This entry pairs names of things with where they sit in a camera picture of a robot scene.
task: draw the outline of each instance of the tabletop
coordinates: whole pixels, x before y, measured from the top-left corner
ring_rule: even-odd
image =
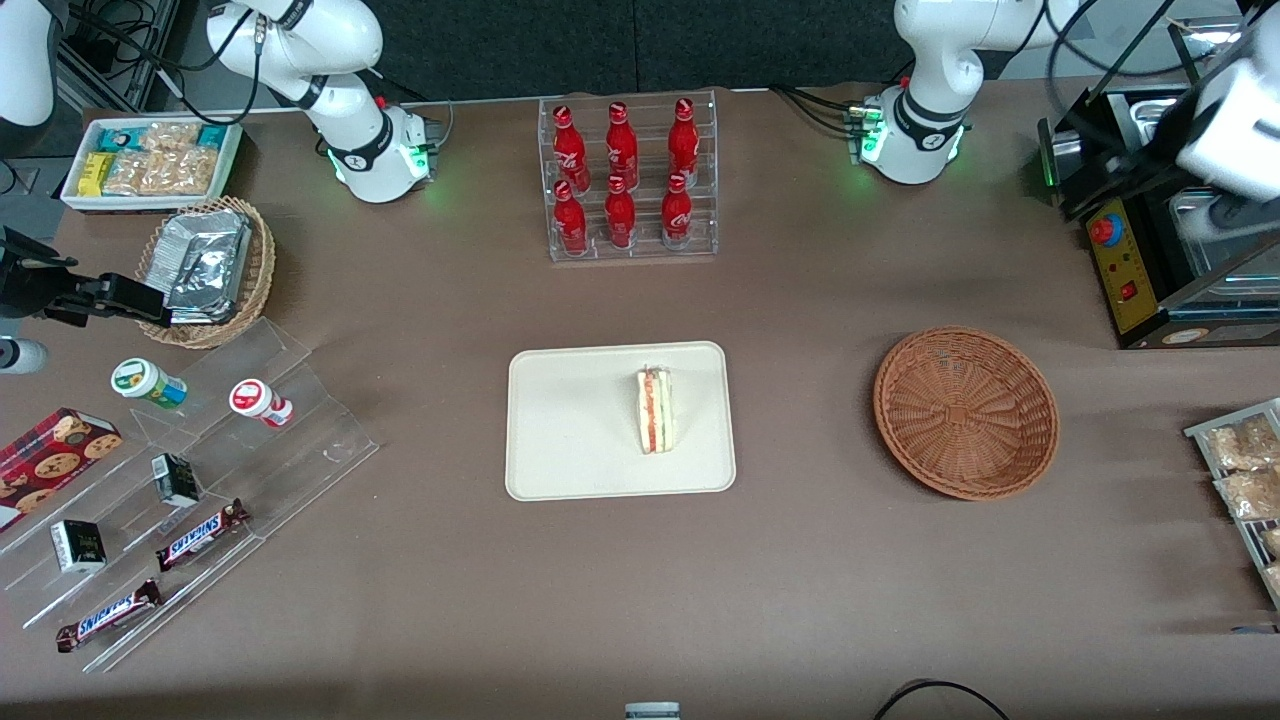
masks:
[[[111,673],[0,606],[0,716],[847,719],[922,676],[1015,717],[1280,703],[1280,639],[1226,634],[1266,594],[1180,433],[1275,396],[1275,351],[1115,348],[1039,181],[1041,83],[988,83],[922,187],[852,167],[773,95],[717,100],[721,252],[677,265],[550,263],[536,101],[460,105],[438,182],[379,206],[303,115],[247,119],[228,192],[278,243],[266,315],[383,450]],[[68,211],[55,243],[129,273],[157,222]],[[1061,448],[1028,492],[942,497],[881,443],[879,360],[941,324],[1012,342],[1055,391]],[[58,406],[127,416],[106,382],[127,356],[200,357],[120,319],[24,333],[51,359],[0,384],[0,437]],[[730,489],[508,497],[516,354],[699,340],[727,356]],[[941,693],[900,711],[983,716]]]

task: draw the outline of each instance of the white tray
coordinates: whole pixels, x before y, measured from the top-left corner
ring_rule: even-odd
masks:
[[[645,455],[636,373],[671,369],[676,447]],[[719,492],[733,484],[724,351],[714,342],[527,350],[507,386],[507,492],[520,501]]]
[[[221,115],[212,115],[212,118],[215,120],[229,119]],[[88,154],[97,147],[97,140],[102,136],[104,129],[142,127],[156,120],[166,123],[200,122],[195,115],[145,115],[137,118],[109,118],[91,122],[88,128],[84,131],[84,135],[81,137],[79,150],[76,151],[76,159],[72,161],[72,169],[67,176],[67,182],[63,183],[63,192],[60,195],[61,201],[65,202],[68,208],[82,213],[138,213],[147,210],[172,210],[175,208],[186,208],[188,205],[221,197],[223,188],[227,187],[227,178],[232,173],[232,164],[236,161],[236,150],[239,149],[241,135],[244,132],[238,124],[227,128],[227,135],[223,137],[223,146],[218,150],[218,164],[214,165],[214,177],[209,182],[209,190],[205,191],[204,195],[140,195],[134,197],[119,195],[84,197],[78,195],[77,183],[79,182],[81,174],[84,172],[84,160],[88,158]]]

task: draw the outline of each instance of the clear acrylic bottle rack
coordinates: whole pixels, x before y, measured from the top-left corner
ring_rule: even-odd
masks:
[[[667,195],[669,159],[667,135],[676,122],[676,100],[687,97],[694,102],[694,123],[698,126],[698,184],[689,188],[694,204],[689,223],[690,242],[684,250],[668,250],[662,243],[662,199]],[[604,136],[609,132],[609,104],[626,102],[631,128],[640,146],[640,186],[631,192],[636,205],[635,243],[621,250],[609,242],[609,228],[604,217],[608,197],[609,160]],[[559,105],[573,113],[573,126],[586,143],[586,167],[591,172],[591,187],[577,197],[586,211],[588,250],[585,255],[568,255],[556,232],[556,206],[553,186],[561,179],[556,163],[556,123],[552,110]],[[547,206],[547,237],[552,260],[557,263],[591,263],[600,260],[680,260],[716,255],[719,250],[719,156],[716,120],[716,94],[662,92],[648,95],[616,95],[611,97],[559,97],[538,104],[538,145],[543,169],[543,201]]]

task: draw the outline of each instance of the dark gray wall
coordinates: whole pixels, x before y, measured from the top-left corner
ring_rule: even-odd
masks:
[[[893,0],[366,1],[379,69],[433,100],[876,82],[911,58]]]
[[[635,91],[631,0],[365,1],[379,72],[433,100]]]

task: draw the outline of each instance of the red cookie box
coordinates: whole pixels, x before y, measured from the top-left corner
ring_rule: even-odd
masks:
[[[0,450],[0,532],[123,442],[111,423],[60,407]]]

